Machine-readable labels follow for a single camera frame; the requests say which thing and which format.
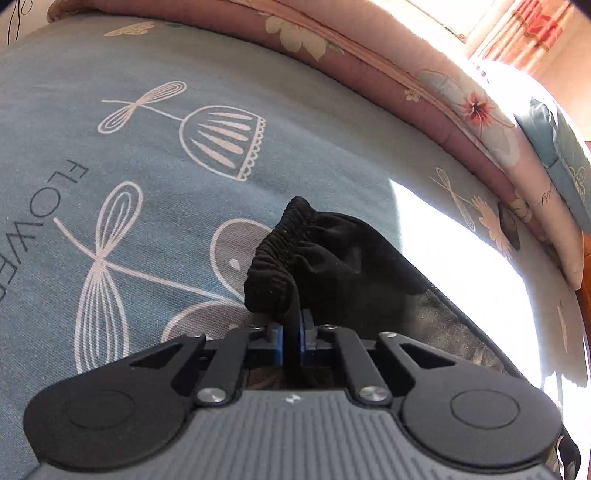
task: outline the bed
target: bed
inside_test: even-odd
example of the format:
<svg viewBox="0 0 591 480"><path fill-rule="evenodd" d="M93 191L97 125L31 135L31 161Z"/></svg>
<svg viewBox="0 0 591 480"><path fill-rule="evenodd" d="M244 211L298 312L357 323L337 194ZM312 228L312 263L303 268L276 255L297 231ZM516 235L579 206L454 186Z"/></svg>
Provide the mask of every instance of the bed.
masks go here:
<svg viewBox="0 0 591 480"><path fill-rule="evenodd" d="M582 240L559 195L516 193L527 155L507 167L440 77L395 81L330 36L345 25L325 38L275 2L136 3L56 2L59 21L0 56L0 478L35 466L21 419L40 389L250 323L246 271L296 195L372 225L484 330L559 405L584 478ZM71 15L89 7L120 15Z"/></svg>

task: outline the white whisk print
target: white whisk print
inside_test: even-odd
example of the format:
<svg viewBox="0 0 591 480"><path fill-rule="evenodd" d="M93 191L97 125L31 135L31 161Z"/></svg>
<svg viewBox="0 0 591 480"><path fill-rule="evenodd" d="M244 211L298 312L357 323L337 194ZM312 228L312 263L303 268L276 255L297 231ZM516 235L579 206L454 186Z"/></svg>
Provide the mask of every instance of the white whisk print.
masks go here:
<svg viewBox="0 0 591 480"><path fill-rule="evenodd" d="M58 218L53 221L63 235L93 260L82 287L74 328L74 358L78 373L107 364L129 354L129 327L123 300L111 271L194 293L225 305L244 309L242 303L112 263L107 257L134 225L144 202L141 188L125 181L105 199L95 226L95 250L78 241Z"/></svg>
<svg viewBox="0 0 591 480"><path fill-rule="evenodd" d="M468 205L472 206L472 202L455 194L455 192L452 190L452 183L450 182L447 173L445 173L439 167L436 168L436 171L437 176L439 177L441 182L435 180L433 177L431 177L431 180L437 183L438 185L441 185L441 187L445 188L452 195L453 202L456 204L457 209L462 214L462 218L464 219L464 222L466 222L467 227L473 232L476 232L476 225L474 224L472 215L470 215L470 212L468 212L467 208L462 203L466 202Z"/></svg>
<svg viewBox="0 0 591 480"><path fill-rule="evenodd" d="M125 106L107 116L97 130L103 135L113 134L127 124L138 108L150 110L180 122L180 144L197 164L222 177L246 181L261 150L266 120L246 110L224 105L207 105L184 118L151 106L186 89L186 83L175 80L150 90L135 102L103 100L103 103L123 103Z"/></svg>

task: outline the metal screw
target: metal screw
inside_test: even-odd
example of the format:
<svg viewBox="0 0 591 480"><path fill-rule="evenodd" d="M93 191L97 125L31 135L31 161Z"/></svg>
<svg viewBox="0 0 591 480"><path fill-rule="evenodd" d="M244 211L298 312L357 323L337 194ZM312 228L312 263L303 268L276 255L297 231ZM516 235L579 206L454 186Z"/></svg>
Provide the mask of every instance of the metal screw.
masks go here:
<svg viewBox="0 0 591 480"><path fill-rule="evenodd" d="M226 400L226 392L221 388L202 388L197 392L197 398L204 403L220 403Z"/></svg>
<svg viewBox="0 0 591 480"><path fill-rule="evenodd" d="M384 387L370 385L359 390L359 396L367 401L382 401L388 398L389 391Z"/></svg>

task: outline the blue pillow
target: blue pillow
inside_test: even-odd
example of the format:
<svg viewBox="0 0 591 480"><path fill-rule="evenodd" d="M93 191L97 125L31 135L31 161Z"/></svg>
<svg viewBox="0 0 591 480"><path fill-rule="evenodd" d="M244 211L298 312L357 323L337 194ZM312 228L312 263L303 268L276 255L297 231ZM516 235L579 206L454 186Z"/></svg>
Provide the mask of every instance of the blue pillow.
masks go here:
<svg viewBox="0 0 591 480"><path fill-rule="evenodd" d="M591 233L591 154L552 95L526 73L495 61L479 63L504 106L531 142L581 230Z"/></svg>

